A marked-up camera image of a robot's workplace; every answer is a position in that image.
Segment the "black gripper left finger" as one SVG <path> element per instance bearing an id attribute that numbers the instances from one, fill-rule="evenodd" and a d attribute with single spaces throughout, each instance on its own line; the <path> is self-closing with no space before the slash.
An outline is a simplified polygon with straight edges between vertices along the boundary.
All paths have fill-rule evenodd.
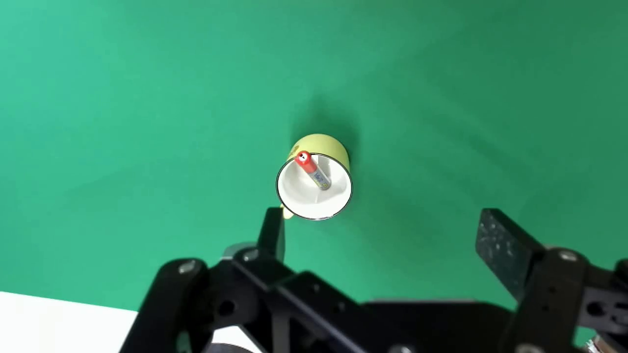
<path id="1" fill-rule="evenodd" d="M 265 211 L 257 249 L 273 258 L 284 258 L 284 217 L 280 207 L 269 207 Z"/>

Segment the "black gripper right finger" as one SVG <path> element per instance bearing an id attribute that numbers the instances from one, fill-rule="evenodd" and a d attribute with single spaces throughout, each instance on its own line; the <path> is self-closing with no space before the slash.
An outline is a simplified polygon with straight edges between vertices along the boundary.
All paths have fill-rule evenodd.
<path id="1" fill-rule="evenodd" d="M 526 290 L 532 264 L 543 254 L 543 245 L 498 207 L 483 207 L 479 215 L 475 251 L 520 300 Z"/>

